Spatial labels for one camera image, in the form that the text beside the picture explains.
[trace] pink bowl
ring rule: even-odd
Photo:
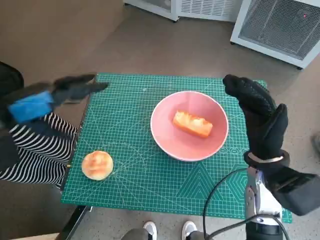
[[[177,110],[211,122],[207,138],[184,132],[173,124]],[[155,142],[169,156],[181,161],[200,161],[215,154],[228,136],[228,118],[219,103],[196,91],[180,91],[161,100],[151,115],[151,132]]]

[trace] vent grille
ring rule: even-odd
[[[294,0],[253,0],[239,38],[303,60],[320,41],[320,8]]]
[[[181,12],[206,16],[231,16],[237,0],[181,0]]]

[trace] orange food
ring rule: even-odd
[[[100,181],[108,177],[112,172],[114,162],[107,152],[94,151],[85,156],[81,168],[88,178]]]
[[[212,129],[212,123],[202,117],[193,116],[188,112],[176,111],[173,124],[181,128],[183,131],[207,138]]]

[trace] black cable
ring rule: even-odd
[[[207,228],[206,228],[206,213],[207,213],[207,208],[208,205],[210,203],[210,200],[212,198],[212,196],[214,195],[215,191],[217,190],[217,188],[232,174],[238,173],[238,172],[242,172],[242,171],[246,171],[247,168],[240,168],[237,170],[234,170],[232,172],[230,172],[228,175],[226,175],[224,178],[222,178],[212,189],[212,191],[210,192],[208,198],[206,199],[206,202],[204,204],[204,208],[203,208],[203,214],[202,214],[202,224],[203,224],[203,235],[204,235],[204,239],[206,239],[207,237]]]
[[[248,219],[246,220],[243,220],[243,221],[240,221],[240,222],[237,222],[235,224],[232,224],[232,225],[229,225],[229,226],[226,226],[226,227],[223,227],[217,231],[214,231],[213,233],[211,233],[209,236],[207,236],[205,239],[206,240],[209,240],[209,239],[212,239],[213,237],[217,236],[218,234],[221,234],[223,232],[226,232],[228,230],[231,230],[231,229],[234,229],[234,228],[237,228],[237,227],[240,227],[241,225],[243,224],[247,224],[249,222],[251,222],[253,219],[255,218],[269,218],[269,219],[274,219],[280,226],[284,236],[285,236],[285,239],[286,240],[290,240],[289,236],[288,236],[288,233],[285,229],[285,226],[282,224],[281,221],[279,221],[279,219],[276,217],[276,216],[273,216],[271,214],[256,214],[252,217],[249,217]]]
[[[237,169],[237,170],[234,170],[232,172],[230,172],[228,175],[226,175],[224,178],[222,178],[215,186],[214,188],[212,189],[211,193],[209,194],[209,197],[207,198],[205,204],[204,204],[204,208],[203,208],[203,235],[204,235],[204,239],[205,240],[210,240],[212,239],[213,237],[215,237],[216,235],[218,234],[221,234],[223,232],[226,232],[228,230],[231,230],[231,229],[234,229],[234,228],[237,228],[243,224],[247,224],[249,222],[251,222],[253,219],[255,218],[270,218],[270,219],[274,219],[278,225],[280,226],[284,236],[285,236],[285,239],[286,240],[290,240],[289,238],[289,235],[285,229],[285,226],[282,224],[281,221],[279,221],[279,219],[277,218],[277,216],[273,216],[271,214],[256,214],[252,217],[249,217],[248,219],[246,220],[243,220],[243,221],[240,221],[238,223],[235,223],[235,224],[232,224],[232,225],[229,225],[229,226],[226,226],[226,227],[223,227],[217,231],[214,231],[213,233],[211,233],[209,236],[207,236],[207,229],[206,229],[206,213],[207,213],[207,208],[208,208],[208,205],[209,205],[209,202],[212,198],[212,196],[214,195],[215,191],[217,190],[217,188],[232,174],[235,174],[235,173],[238,173],[238,172],[241,172],[241,171],[246,171],[247,168],[241,168],[241,169]]]

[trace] knee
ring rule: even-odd
[[[144,228],[135,228],[128,231],[121,240],[148,240],[149,233]]]

